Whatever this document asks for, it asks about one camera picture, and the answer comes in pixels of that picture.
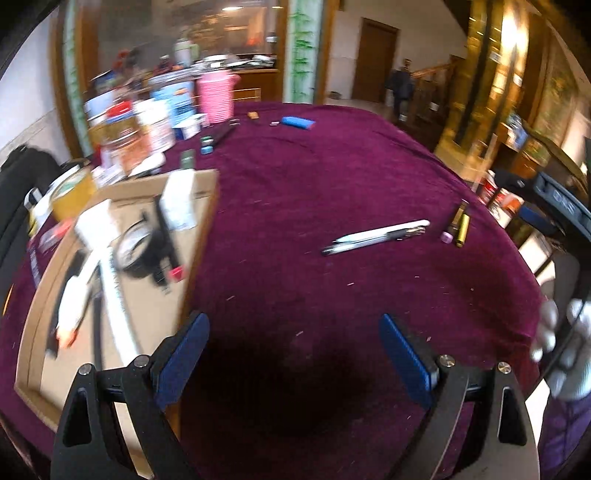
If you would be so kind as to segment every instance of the table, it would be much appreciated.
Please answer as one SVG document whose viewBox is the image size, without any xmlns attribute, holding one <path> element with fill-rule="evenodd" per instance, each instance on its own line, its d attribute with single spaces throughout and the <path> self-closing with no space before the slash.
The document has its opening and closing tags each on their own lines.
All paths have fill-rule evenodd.
<svg viewBox="0 0 591 480">
<path fill-rule="evenodd" d="M 481 367 L 508 361 L 531 384 L 538 285 L 457 175 L 370 112 L 252 103 L 236 115 L 240 127 L 196 160 L 220 171 L 193 295 L 212 334 L 181 406 L 182 442 L 205 479 L 382 477 L 423 415 L 379 342 L 385 312 L 435 352 Z M 317 124 L 269 126 L 283 115 Z M 167 169 L 188 148 L 199 151 L 198 139 L 166 152 Z M 462 198 L 472 220 L 459 249 L 439 236 Z M 431 221 L 422 236 L 320 256 L 341 235 L 422 218 Z M 47 261 L 40 256 L 41 269 Z M 0 410 L 49 454 L 52 432 L 12 390 L 30 275 L 25 262 L 2 320 Z M 461 441 L 452 440 L 446 472 Z"/>
</svg>

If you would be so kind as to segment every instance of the pink container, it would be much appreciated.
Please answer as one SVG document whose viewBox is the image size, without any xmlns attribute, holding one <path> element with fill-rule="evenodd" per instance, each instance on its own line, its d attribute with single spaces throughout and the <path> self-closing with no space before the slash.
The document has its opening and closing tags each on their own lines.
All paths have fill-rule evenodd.
<svg viewBox="0 0 591 480">
<path fill-rule="evenodd" d="M 231 119 L 234 116 L 232 91 L 240 80 L 240 75 L 228 70 L 215 70 L 204 73 L 197 81 L 201 111 L 207 114 L 210 123 Z"/>
</svg>

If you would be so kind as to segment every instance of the black bag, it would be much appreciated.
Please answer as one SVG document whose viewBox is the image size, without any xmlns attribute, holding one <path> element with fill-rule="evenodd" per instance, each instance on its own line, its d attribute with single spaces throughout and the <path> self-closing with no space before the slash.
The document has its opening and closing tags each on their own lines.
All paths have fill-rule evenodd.
<svg viewBox="0 0 591 480">
<path fill-rule="evenodd" d="M 26 145 L 14 149 L 0 166 L 0 314 L 27 251 L 25 195 L 34 187 L 46 194 L 60 175 L 61 168 L 50 153 Z"/>
</svg>

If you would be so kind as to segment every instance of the person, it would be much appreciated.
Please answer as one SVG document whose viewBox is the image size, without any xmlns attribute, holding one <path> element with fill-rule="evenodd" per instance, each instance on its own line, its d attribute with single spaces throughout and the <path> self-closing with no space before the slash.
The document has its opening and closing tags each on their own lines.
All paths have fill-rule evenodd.
<svg viewBox="0 0 591 480">
<path fill-rule="evenodd" d="M 404 59 L 402 68 L 393 70 L 388 78 L 386 88 L 394 95 L 394 121 L 406 121 L 408 101 L 413 97 L 414 84 L 411 78 L 410 66 L 412 61 Z"/>
</svg>

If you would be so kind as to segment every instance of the blue gripper pad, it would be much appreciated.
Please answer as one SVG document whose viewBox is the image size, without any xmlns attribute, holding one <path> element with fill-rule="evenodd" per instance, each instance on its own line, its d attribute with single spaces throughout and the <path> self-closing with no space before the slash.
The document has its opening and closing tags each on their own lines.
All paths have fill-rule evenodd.
<svg viewBox="0 0 591 480">
<path fill-rule="evenodd" d="M 439 380 L 439 369 L 427 344 L 388 314 L 379 321 L 379 336 L 408 395 L 425 410 L 431 408 L 431 392 Z"/>
<path fill-rule="evenodd" d="M 209 339 L 209 318 L 198 315 L 158 376 L 154 400 L 160 410 L 180 400 L 181 394 Z"/>
</svg>

